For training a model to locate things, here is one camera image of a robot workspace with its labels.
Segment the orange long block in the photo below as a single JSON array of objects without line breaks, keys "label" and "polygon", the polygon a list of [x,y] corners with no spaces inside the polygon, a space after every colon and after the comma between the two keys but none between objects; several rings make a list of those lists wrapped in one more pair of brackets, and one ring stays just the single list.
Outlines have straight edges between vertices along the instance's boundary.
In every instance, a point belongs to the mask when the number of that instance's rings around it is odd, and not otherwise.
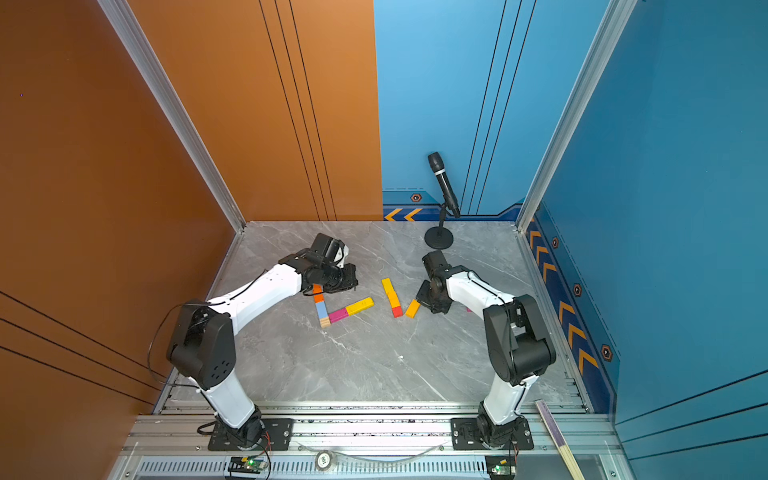
[{"label": "orange long block", "polygon": [[321,285],[315,284],[312,289],[312,297],[316,304],[324,302],[324,291]]}]

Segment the yellow-orange block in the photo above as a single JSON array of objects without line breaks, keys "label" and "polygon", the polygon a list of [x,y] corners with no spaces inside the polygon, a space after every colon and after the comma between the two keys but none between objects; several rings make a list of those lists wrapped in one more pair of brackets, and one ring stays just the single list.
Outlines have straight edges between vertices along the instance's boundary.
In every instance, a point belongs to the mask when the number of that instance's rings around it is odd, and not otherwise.
[{"label": "yellow-orange block", "polygon": [[405,315],[408,318],[414,319],[416,314],[417,314],[417,312],[418,312],[418,310],[420,309],[420,307],[421,307],[421,304],[417,300],[413,300],[409,304],[409,306],[408,306],[408,308],[407,308],[407,310],[405,312]]}]

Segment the long yellow block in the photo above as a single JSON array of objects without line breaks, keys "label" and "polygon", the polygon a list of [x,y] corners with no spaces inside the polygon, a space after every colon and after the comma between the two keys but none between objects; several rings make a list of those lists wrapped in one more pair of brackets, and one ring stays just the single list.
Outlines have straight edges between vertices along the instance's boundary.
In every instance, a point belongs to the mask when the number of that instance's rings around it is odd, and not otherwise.
[{"label": "long yellow block", "polygon": [[351,305],[348,305],[346,307],[346,312],[349,316],[354,316],[372,308],[374,305],[375,305],[374,300],[371,297],[367,297],[363,300],[360,300]]}]

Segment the light blue block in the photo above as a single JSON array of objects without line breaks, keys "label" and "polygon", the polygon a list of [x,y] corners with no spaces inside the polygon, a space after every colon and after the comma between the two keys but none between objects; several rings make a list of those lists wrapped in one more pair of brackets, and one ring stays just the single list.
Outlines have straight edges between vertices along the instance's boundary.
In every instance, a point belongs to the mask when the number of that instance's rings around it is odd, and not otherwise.
[{"label": "light blue block", "polygon": [[315,307],[320,320],[328,319],[328,311],[324,302],[316,302]]}]

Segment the small yellow block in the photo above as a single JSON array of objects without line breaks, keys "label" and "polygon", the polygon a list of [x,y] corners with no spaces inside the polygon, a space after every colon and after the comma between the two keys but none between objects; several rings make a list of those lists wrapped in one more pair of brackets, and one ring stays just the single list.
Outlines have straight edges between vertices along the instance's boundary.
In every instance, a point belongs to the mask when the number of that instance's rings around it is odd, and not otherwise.
[{"label": "small yellow block", "polygon": [[400,308],[401,304],[399,301],[399,298],[394,290],[393,284],[389,278],[385,278],[382,280],[382,286],[384,288],[385,294],[388,298],[388,301],[393,309]]}]

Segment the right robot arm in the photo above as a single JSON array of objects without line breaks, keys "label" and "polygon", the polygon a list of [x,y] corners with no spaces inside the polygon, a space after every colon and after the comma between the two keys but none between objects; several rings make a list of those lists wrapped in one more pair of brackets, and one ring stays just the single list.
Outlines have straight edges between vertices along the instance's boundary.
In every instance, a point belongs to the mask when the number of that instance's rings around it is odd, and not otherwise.
[{"label": "right robot arm", "polygon": [[417,301],[433,313],[446,313],[460,303],[483,321],[494,379],[479,405],[479,439],[490,449],[531,450],[534,444],[522,405],[557,358],[536,299],[503,292],[476,272],[457,266],[430,272]]}]

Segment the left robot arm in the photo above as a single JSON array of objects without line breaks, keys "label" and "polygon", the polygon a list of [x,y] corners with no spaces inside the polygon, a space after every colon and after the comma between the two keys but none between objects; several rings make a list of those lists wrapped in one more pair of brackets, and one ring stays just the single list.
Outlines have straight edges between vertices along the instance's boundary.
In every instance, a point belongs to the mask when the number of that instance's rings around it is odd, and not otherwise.
[{"label": "left robot arm", "polygon": [[236,336],[276,304],[310,294],[316,285],[328,294],[352,290],[358,285],[356,266],[289,256],[223,296],[179,307],[166,358],[200,391],[214,410],[215,425],[238,449],[255,448],[266,427],[235,372]]}]

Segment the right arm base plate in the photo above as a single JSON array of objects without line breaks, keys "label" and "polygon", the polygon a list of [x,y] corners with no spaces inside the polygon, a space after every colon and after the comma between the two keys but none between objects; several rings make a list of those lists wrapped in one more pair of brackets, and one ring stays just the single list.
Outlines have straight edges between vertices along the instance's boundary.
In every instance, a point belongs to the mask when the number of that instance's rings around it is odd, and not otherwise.
[{"label": "right arm base plate", "polygon": [[493,424],[486,416],[453,418],[451,439],[455,450],[534,449],[533,433],[523,416],[503,424]]}]

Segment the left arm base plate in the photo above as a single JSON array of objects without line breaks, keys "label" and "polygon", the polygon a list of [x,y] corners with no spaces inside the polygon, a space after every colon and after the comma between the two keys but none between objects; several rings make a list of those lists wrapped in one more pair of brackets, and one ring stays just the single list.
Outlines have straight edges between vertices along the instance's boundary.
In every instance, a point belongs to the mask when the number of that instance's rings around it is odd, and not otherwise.
[{"label": "left arm base plate", "polygon": [[223,422],[217,420],[209,437],[209,451],[255,451],[263,449],[287,451],[294,422],[290,418],[261,419],[253,425],[254,433],[245,433],[243,429],[235,432]]}]

